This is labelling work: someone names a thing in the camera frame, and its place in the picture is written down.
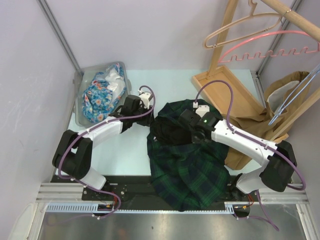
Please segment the dark green garment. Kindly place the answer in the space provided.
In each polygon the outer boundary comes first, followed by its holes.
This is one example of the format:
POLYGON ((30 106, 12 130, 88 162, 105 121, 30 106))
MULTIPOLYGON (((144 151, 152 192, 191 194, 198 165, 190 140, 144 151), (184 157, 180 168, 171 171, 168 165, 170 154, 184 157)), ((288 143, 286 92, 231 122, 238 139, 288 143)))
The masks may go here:
POLYGON ((204 210, 227 190, 225 168, 229 147, 214 141, 195 144, 178 118, 192 110, 190 99, 168 102, 158 112, 147 136, 151 185, 176 211, 204 210))

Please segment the blue floral garment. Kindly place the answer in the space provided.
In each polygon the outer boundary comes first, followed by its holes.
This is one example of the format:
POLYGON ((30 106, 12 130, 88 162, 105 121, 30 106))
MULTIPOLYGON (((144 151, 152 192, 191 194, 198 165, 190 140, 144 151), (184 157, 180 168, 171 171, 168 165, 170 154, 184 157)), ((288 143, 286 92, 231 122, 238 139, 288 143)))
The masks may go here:
POLYGON ((91 123, 106 119, 127 90, 125 72, 117 62, 97 72, 82 94, 82 113, 91 123))

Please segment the light blue wire hanger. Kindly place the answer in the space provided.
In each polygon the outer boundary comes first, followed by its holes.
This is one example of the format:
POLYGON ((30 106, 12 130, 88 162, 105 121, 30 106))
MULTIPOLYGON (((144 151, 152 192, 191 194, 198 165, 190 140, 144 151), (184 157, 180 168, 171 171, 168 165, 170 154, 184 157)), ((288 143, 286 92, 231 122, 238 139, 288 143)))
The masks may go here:
POLYGON ((274 116, 268 123, 270 126, 273 124, 276 119, 282 114, 282 112, 287 108, 301 93, 302 91, 312 82, 312 80, 320 73, 320 65, 318 64, 294 89, 293 91, 288 95, 288 97, 283 101, 283 103, 276 109, 274 116), (303 84, 305 83, 305 86, 302 87, 301 90, 299 90, 291 99, 290 97, 294 94, 294 92, 303 84))

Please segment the pink plastic hanger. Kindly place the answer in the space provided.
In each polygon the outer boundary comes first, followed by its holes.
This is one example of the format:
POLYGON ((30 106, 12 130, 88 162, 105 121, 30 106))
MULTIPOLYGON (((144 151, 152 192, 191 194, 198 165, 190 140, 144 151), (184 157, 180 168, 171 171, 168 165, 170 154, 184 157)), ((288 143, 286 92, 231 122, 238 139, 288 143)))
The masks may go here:
POLYGON ((288 56, 298 56, 301 54, 313 54, 313 53, 318 53, 320 51, 320 42, 317 40, 316 41, 316 48, 309 50, 308 46, 304 46, 302 47, 300 50, 298 50, 297 48, 291 48, 289 51, 286 51, 285 49, 281 48, 280 50, 278 50, 277 52, 275 52, 274 50, 268 50, 265 53, 262 53, 261 51, 257 51, 254 55, 250 55, 248 52, 245 52, 242 56, 238 56, 237 54, 233 54, 230 56, 230 58, 228 60, 224 60, 224 58, 231 54, 234 50, 247 45, 253 41, 257 41, 259 39, 262 38, 266 38, 266 37, 270 37, 270 36, 275 36, 275 35, 301 35, 301 36, 305 36, 305 37, 309 37, 311 38, 311 36, 309 34, 307 34, 304 31, 299 31, 299 30, 278 30, 278 31, 273 31, 273 32, 269 32, 269 33, 263 33, 254 37, 251 37, 249 39, 246 39, 238 44, 236 44, 235 46, 231 47, 229 50, 227 50, 218 60, 218 63, 220 64, 225 64, 225 63, 230 63, 232 61, 236 61, 236 62, 241 62, 244 60, 254 60, 254 59, 265 59, 267 57, 270 58, 275 58, 278 56, 281 57, 288 57, 288 56))

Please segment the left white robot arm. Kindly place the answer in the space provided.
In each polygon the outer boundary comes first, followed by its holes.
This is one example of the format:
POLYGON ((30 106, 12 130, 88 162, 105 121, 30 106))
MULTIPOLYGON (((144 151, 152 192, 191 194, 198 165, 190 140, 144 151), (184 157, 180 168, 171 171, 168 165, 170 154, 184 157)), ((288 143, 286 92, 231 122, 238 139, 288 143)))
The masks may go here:
POLYGON ((128 95, 103 121, 81 132, 66 130, 55 151, 52 165, 58 172, 64 172, 71 179, 85 186, 102 190, 107 179, 91 167, 93 149, 105 140, 120 135, 134 123, 149 127, 154 121, 153 93, 140 92, 138 96, 128 95))

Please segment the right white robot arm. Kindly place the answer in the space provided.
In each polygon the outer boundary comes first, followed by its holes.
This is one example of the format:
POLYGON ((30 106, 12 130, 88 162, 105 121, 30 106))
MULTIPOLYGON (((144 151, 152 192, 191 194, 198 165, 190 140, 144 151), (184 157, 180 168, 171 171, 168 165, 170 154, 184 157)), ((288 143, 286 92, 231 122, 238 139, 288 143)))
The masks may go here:
POLYGON ((275 192, 284 192, 297 166, 292 145, 283 140, 280 143, 254 136, 227 120, 208 111, 203 116, 193 110, 185 110, 178 122, 191 132, 193 143, 216 142, 255 160, 260 167, 249 173, 237 176, 233 187, 243 194, 269 188, 275 192))

